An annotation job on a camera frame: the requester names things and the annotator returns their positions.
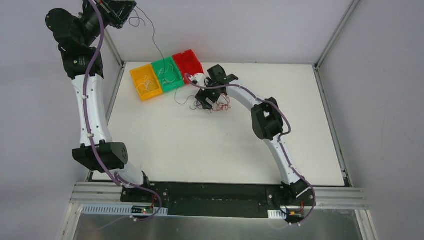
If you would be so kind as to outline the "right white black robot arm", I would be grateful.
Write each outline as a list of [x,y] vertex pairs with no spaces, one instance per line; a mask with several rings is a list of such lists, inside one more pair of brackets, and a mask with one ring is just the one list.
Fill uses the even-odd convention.
[[208,69],[204,86],[199,87],[195,99],[204,110],[212,110],[221,96],[233,98],[246,107],[251,114],[252,129],[256,137],[269,148],[282,177],[284,200],[296,205],[310,189],[310,184],[297,169],[288,147],[284,142],[284,125],[287,118],[273,98],[262,99],[254,94],[234,74],[226,74],[224,68],[217,64]]

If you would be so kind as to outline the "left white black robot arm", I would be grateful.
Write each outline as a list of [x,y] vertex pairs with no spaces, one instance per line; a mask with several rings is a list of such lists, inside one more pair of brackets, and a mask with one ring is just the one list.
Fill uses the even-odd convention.
[[125,144],[113,141],[102,88],[105,28],[122,28],[136,5],[133,0],[85,0],[78,16],[54,8],[47,13],[45,24],[58,44],[76,94],[80,140],[72,150],[73,159],[90,171],[107,174],[118,186],[134,188],[134,197],[144,203],[152,198],[153,189],[146,174],[129,163]]

